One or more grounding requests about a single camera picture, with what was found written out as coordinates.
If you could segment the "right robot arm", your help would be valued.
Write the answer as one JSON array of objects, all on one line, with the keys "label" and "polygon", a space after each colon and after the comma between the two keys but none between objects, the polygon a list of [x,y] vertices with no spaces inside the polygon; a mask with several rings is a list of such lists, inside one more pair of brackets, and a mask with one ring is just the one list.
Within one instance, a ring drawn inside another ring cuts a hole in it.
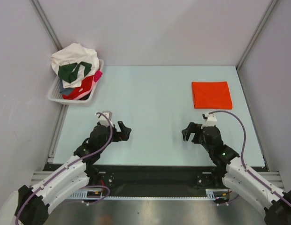
[{"label": "right robot arm", "polygon": [[216,165],[212,184],[235,191],[264,216],[267,225],[291,225],[291,191],[272,184],[250,166],[228,145],[224,144],[220,130],[189,123],[182,130],[183,140],[188,141],[194,134],[192,143],[200,144]]}]

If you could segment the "orange t shirt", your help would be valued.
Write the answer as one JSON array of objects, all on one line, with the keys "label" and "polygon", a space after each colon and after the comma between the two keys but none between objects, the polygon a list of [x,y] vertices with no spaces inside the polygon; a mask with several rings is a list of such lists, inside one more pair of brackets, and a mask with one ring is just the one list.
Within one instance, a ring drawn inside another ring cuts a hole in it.
[{"label": "orange t shirt", "polygon": [[192,82],[191,88],[195,109],[233,108],[227,82]]}]

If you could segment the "green and white t shirt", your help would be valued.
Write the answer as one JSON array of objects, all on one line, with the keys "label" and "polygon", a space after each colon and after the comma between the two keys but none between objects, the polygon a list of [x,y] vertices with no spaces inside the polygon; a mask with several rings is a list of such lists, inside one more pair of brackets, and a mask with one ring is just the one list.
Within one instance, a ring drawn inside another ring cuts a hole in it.
[{"label": "green and white t shirt", "polygon": [[59,66],[58,77],[63,81],[72,83],[78,79],[79,75],[86,77],[92,69],[92,64],[87,62],[71,63]]}]

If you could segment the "pink garment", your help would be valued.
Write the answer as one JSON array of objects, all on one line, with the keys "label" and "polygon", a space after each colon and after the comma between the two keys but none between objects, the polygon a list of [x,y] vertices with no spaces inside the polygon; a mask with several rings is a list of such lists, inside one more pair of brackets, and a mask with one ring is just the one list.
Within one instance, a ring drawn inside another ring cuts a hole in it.
[{"label": "pink garment", "polygon": [[100,70],[98,70],[93,77],[93,81],[96,83],[101,77],[102,77],[102,72]]}]

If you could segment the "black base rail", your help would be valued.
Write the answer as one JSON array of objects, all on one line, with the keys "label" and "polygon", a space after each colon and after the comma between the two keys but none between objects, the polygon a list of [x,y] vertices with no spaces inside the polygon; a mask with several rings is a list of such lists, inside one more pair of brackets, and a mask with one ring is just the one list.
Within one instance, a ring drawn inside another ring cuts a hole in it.
[{"label": "black base rail", "polygon": [[104,184],[110,191],[231,189],[224,186],[215,166],[93,165],[90,185]]}]

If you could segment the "grey t shirt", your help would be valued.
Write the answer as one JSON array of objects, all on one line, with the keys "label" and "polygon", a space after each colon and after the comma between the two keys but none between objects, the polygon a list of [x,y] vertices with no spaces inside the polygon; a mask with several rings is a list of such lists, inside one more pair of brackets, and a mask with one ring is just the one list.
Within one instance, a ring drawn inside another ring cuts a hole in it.
[{"label": "grey t shirt", "polygon": [[63,82],[62,82],[62,80],[60,80],[60,93],[62,95],[68,96],[68,95],[70,95],[72,93],[73,90],[74,90],[74,88],[64,88],[63,87]]}]

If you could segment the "red t shirt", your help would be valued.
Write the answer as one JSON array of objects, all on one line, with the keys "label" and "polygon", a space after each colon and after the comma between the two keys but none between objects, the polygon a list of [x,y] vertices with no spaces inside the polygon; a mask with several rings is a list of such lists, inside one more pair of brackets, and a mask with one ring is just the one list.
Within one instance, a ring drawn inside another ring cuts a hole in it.
[{"label": "red t shirt", "polygon": [[89,76],[83,79],[80,87],[76,87],[72,91],[72,93],[68,96],[62,95],[62,98],[66,100],[79,100],[83,98],[84,96],[88,95],[92,91],[94,85],[96,84],[93,81],[93,77],[94,76]]}]

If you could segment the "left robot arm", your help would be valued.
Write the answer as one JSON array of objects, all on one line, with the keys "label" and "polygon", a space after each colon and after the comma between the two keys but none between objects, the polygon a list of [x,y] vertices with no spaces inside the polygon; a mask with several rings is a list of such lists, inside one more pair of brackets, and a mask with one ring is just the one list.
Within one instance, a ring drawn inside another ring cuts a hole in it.
[{"label": "left robot arm", "polygon": [[98,122],[65,164],[40,183],[31,187],[22,186],[18,190],[14,224],[42,225],[49,214],[72,193],[86,186],[96,186],[99,172],[94,168],[94,163],[110,143],[127,141],[130,137],[131,128],[122,121],[118,125],[119,131],[110,122],[105,125]]}]

